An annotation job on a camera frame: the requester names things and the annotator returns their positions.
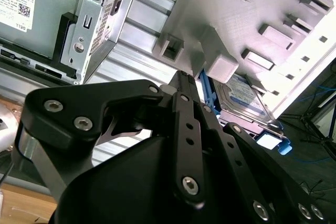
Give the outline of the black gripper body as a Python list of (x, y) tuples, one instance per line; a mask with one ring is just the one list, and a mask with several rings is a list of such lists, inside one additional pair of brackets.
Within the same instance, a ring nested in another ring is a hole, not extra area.
[(72, 181), (53, 223), (252, 223), (218, 161), (212, 149), (203, 151), (205, 205), (194, 210), (174, 193), (170, 141), (146, 140)]

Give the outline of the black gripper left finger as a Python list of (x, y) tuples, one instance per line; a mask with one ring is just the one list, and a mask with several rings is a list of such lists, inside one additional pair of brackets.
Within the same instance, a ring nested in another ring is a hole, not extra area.
[(59, 203), (70, 183), (131, 147), (162, 137), (172, 145), (174, 193), (205, 205), (201, 107), (195, 79), (167, 86), (131, 80), (38, 89), (26, 97), (13, 160), (35, 167)]

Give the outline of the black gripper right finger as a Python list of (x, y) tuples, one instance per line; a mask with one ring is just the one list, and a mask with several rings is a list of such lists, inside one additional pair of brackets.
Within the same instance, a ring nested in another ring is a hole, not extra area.
[(205, 205), (196, 223), (327, 223), (328, 216), (241, 127), (201, 106)]

